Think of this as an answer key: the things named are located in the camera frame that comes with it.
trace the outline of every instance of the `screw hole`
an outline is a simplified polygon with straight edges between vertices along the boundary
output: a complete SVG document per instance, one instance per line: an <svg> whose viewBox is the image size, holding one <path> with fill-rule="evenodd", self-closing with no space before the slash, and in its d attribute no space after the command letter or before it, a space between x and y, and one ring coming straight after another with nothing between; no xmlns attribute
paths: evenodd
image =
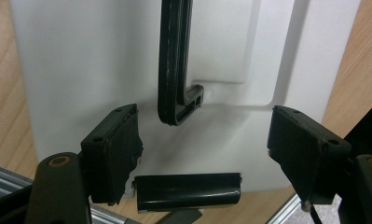
<svg viewBox="0 0 372 224"><path fill-rule="evenodd" d="M331 143L331 144L334 144L334 145L338 145L339 144L339 141L334 140L334 139L328 139L328 142Z"/></svg>
<svg viewBox="0 0 372 224"><path fill-rule="evenodd" d="M93 142L102 142L103 138L102 137L96 137L92 140Z"/></svg>

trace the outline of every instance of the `wooden table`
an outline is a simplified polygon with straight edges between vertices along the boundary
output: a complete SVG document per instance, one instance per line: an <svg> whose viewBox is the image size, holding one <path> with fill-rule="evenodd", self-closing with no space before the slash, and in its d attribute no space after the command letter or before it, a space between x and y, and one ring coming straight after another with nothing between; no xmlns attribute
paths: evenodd
<svg viewBox="0 0 372 224"><path fill-rule="evenodd" d="M343 137L371 107L372 0L362 0L323 125ZM37 166L8 0L0 0L0 166L31 178ZM243 193L234 206L205 210L198 223L265 223L293 194L291 187ZM110 209L143 223L164 216L137 214L134 199Z"/></svg>

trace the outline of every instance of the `black cable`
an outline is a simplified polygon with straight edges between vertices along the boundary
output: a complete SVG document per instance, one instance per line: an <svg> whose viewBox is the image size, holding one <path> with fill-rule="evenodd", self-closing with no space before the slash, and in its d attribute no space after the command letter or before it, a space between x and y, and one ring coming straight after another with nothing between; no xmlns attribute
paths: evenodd
<svg viewBox="0 0 372 224"><path fill-rule="evenodd" d="M323 222L319 218L319 215L317 215L316 209L314 209L313 205L310 208L310 216L311 219L313 219L314 224L323 224Z"/></svg>

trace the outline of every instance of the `black bracket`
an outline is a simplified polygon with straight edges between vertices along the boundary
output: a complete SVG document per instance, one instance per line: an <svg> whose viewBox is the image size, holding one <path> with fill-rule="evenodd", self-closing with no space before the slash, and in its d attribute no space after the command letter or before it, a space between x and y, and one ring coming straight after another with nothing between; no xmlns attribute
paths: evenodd
<svg viewBox="0 0 372 224"><path fill-rule="evenodd" d="M186 88L191 9L192 0L162 1L158 115L169 125L180 125L203 101L201 85Z"/></svg>

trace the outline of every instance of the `white plastic panel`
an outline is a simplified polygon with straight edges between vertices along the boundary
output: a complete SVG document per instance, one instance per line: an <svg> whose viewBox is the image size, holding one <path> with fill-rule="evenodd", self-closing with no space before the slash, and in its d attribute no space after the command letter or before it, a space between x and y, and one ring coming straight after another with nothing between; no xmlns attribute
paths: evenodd
<svg viewBox="0 0 372 224"><path fill-rule="evenodd" d="M243 191L285 187L267 153L271 108L321 120L359 1L195 1L188 83L204 103L180 127L158 119L160 1L13 0L39 160L136 103L144 142L132 175L240 172Z"/></svg>

